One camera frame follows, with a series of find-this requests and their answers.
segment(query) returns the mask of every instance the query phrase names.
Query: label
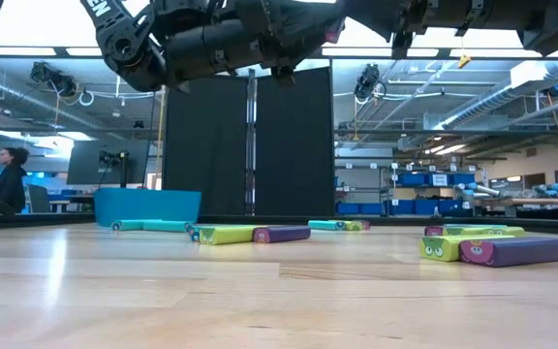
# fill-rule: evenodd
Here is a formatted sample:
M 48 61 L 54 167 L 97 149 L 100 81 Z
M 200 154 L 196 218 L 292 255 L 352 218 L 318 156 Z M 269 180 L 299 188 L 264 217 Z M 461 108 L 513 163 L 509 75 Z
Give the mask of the label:
M 447 175 L 446 174 L 433 174 L 432 175 L 432 185 L 433 186 L 447 186 Z
M 111 11 L 111 7 L 105 0 L 87 0 L 87 4 L 92 8 L 96 18 Z

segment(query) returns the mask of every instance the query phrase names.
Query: black partition panel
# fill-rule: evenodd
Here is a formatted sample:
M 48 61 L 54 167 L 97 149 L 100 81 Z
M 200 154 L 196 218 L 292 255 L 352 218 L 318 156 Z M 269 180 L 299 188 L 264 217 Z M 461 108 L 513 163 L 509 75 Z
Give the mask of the black partition panel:
M 201 191 L 200 214 L 244 214 L 247 80 L 191 81 L 171 91 L 163 188 Z
M 330 69 L 258 83 L 256 215 L 334 214 Z

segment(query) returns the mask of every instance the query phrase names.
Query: black jacket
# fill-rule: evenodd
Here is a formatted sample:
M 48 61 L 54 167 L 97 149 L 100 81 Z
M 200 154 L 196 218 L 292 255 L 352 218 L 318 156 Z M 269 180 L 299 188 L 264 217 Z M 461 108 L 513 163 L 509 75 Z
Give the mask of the black jacket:
M 0 174 L 0 200 L 10 205 L 16 213 L 25 208 L 23 178 L 27 172 L 18 165 L 9 165 Z

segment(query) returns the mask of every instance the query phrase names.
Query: computer monitor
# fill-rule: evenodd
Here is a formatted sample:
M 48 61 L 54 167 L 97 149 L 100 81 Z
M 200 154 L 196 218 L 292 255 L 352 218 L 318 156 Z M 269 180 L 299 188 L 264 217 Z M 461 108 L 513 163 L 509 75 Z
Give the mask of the computer monitor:
M 68 166 L 68 184 L 143 183 L 147 141 L 75 142 Z

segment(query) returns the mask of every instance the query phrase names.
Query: woman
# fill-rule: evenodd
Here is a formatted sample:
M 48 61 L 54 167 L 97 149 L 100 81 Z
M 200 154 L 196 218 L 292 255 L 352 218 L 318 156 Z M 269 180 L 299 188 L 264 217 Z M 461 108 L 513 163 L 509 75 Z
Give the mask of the woman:
M 6 147 L 0 150 L 0 164 L 6 168 L 0 174 L 0 200 L 10 205 L 16 213 L 25 208 L 23 178 L 27 172 L 21 167 L 27 162 L 25 148 Z

